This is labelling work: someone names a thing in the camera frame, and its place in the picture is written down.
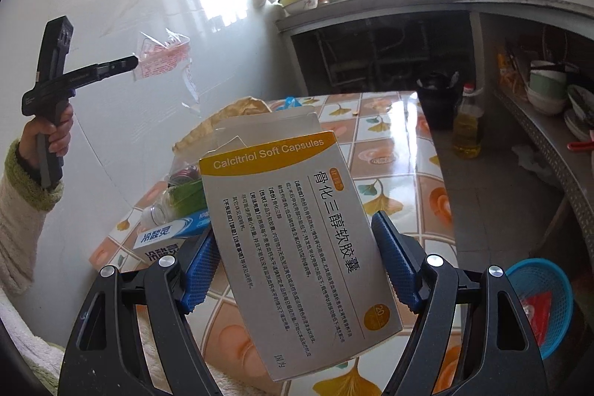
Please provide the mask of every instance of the sleeve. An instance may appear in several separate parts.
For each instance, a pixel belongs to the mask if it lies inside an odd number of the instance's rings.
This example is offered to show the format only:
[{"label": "sleeve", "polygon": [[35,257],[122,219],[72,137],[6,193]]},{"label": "sleeve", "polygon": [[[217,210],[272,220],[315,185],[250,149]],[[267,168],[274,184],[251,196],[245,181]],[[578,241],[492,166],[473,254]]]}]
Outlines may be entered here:
[{"label": "sleeve", "polygon": [[23,292],[33,282],[37,240],[62,196],[62,183],[42,189],[19,165],[17,144],[10,146],[0,180],[0,281],[9,291]]}]

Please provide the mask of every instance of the fuzzy sweater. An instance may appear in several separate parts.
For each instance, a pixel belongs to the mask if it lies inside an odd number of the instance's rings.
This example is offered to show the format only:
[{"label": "fuzzy sweater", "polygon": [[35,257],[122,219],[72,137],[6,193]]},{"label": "fuzzy sweater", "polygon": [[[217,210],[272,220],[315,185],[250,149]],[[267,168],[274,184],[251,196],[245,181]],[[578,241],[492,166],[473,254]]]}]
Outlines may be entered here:
[{"label": "fuzzy sweater", "polygon": [[[15,294],[33,282],[37,240],[47,213],[62,196],[62,183],[46,191],[17,162],[14,142],[0,180],[0,319],[33,373],[52,394],[57,394],[64,349],[35,336],[9,301],[4,290]],[[159,361],[146,308],[138,312],[138,325],[148,370],[156,388],[171,392]],[[264,394],[209,367],[225,396]]]}]

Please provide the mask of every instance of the shelf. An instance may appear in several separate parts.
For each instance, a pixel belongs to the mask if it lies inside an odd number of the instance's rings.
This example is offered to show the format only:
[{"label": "shelf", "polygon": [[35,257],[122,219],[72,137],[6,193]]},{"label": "shelf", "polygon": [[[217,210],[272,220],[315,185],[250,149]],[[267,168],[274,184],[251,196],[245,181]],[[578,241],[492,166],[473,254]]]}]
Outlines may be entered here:
[{"label": "shelf", "polygon": [[573,153],[567,144],[577,141],[562,116],[545,116],[514,96],[508,88],[495,88],[495,96],[518,120],[553,169],[563,186],[586,242],[594,268],[594,176],[590,153]]},{"label": "shelf", "polygon": [[594,39],[594,0],[345,0],[276,22],[290,36],[353,20],[394,14],[468,11],[534,20]]}]

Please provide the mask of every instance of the black container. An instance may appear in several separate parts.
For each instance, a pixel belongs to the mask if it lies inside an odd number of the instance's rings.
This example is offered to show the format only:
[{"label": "black container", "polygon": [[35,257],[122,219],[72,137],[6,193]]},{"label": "black container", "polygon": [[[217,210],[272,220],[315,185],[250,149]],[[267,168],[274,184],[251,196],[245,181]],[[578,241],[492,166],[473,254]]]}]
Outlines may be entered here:
[{"label": "black container", "polygon": [[454,124],[454,109],[460,98],[460,85],[440,89],[417,86],[417,94],[429,128],[451,130]]}]

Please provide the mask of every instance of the blue plastic basket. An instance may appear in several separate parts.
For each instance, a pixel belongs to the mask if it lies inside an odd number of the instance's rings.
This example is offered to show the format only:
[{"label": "blue plastic basket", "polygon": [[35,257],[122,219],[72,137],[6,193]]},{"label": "blue plastic basket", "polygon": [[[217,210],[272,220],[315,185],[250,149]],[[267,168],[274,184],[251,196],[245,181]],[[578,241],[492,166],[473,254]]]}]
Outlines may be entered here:
[{"label": "blue plastic basket", "polygon": [[548,358],[561,343],[571,321],[573,292],[569,279],[559,266],[546,259],[520,261],[507,269],[506,275],[520,300],[551,292],[551,315],[540,347],[542,358]]}]

